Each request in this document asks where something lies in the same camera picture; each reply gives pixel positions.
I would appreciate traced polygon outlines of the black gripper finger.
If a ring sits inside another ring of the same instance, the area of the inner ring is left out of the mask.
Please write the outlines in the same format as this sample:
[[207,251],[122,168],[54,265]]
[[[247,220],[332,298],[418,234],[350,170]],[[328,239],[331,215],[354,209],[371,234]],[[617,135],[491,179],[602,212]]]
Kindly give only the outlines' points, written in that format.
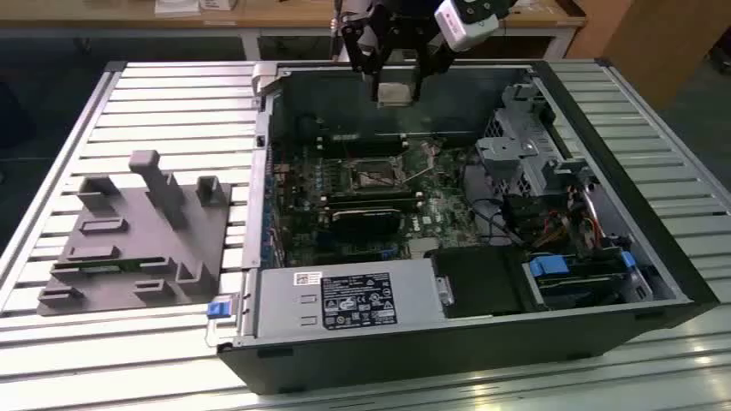
[[[364,53],[358,42],[367,28],[374,32],[378,43],[370,54]],[[371,100],[376,102],[380,72],[394,50],[391,44],[391,40],[395,39],[392,22],[387,17],[378,16],[359,21],[350,21],[342,27],[340,34],[354,71],[370,77],[370,96]]]
[[411,85],[411,99],[416,102],[420,99],[424,79],[431,75],[447,72],[456,53],[451,50],[439,28],[415,27],[410,36],[411,47],[416,52]]

